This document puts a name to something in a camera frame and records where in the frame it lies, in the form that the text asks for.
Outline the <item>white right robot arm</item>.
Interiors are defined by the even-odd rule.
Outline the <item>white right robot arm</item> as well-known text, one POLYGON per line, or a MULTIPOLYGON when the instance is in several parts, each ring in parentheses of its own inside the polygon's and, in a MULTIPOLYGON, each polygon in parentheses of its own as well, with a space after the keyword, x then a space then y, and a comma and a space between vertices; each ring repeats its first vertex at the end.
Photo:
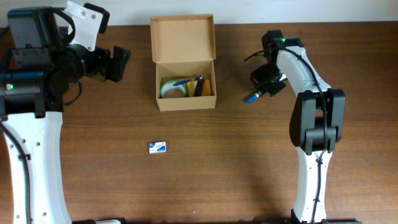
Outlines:
POLYGON ((326 223, 325 190, 328 165, 341 139, 346 96, 341 89, 323 81, 308 59, 298 37, 286 38, 281 30, 262 36, 263 49, 257 56, 266 64, 251 73, 255 93, 275 95, 287 80, 296 96, 289 134, 298 155, 298 192, 291 211, 292 223, 326 223))

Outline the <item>blue white staples box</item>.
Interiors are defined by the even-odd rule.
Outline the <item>blue white staples box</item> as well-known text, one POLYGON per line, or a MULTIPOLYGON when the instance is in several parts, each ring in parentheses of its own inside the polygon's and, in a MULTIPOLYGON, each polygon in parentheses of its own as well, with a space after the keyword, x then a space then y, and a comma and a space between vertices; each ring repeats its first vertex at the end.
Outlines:
POLYGON ((166 151, 167 151, 167 143, 165 141, 149 143, 150 154, 158 154, 166 151))

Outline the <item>blue white marker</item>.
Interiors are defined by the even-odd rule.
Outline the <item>blue white marker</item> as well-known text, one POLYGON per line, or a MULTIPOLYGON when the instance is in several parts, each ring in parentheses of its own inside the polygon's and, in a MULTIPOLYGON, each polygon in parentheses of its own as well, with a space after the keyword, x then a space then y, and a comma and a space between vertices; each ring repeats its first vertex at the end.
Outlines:
POLYGON ((246 103, 252 103, 255 100, 257 100, 258 98, 260 98, 263 95, 263 93, 261 91, 253 94, 252 96, 250 96, 247 100, 246 103))

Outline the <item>yellow sticky note pad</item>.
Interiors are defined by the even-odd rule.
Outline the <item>yellow sticky note pad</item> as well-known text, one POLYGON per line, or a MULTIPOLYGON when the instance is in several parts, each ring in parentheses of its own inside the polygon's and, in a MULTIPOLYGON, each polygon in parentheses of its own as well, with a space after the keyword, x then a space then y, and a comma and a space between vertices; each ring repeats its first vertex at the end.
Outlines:
MULTIPOLYGON (((187 90, 188 90, 188 95, 189 97, 193 97, 195 94, 195 90, 197 87, 197 80, 194 81, 189 81, 187 83, 187 90)), ((200 96, 211 96, 212 95, 212 91, 211 91, 211 82, 209 80, 204 80, 202 87, 201 87, 201 92, 200 92, 200 96)))

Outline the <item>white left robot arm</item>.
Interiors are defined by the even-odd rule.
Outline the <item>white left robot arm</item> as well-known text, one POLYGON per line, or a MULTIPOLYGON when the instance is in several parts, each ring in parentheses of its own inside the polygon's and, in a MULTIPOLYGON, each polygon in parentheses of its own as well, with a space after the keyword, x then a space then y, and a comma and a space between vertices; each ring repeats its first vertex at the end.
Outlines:
POLYGON ((13 47, 1 60, 1 131, 11 165, 14 223, 70 223, 62 184, 64 94, 83 77, 119 82, 128 49, 96 46, 110 14, 90 3, 7 13, 13 47))

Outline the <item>cardboard box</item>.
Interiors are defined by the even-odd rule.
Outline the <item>cardboard box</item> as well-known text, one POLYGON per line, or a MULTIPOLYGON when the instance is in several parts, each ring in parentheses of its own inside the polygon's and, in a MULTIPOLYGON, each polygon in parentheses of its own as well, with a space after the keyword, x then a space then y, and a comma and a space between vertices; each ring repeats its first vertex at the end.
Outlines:
POLYGON ((216 58, 212 14, 154 16, 150 19, 152 61, 156 70, 156 102, 160 111, 200 110, 216 107, 216 58), (169 80, 202 76, 211 82, 211 96, 161 98, 169 80))

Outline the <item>green tape roll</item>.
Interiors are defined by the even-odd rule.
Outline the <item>green tape roll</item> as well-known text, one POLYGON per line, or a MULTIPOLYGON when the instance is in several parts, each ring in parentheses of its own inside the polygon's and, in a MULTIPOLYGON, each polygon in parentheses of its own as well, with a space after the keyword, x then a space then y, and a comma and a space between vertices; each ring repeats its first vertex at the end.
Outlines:
POLYGON ((160 88, 161 98, 184 98, 187 93, 187 87, 177 80, 169 80, 160 88))

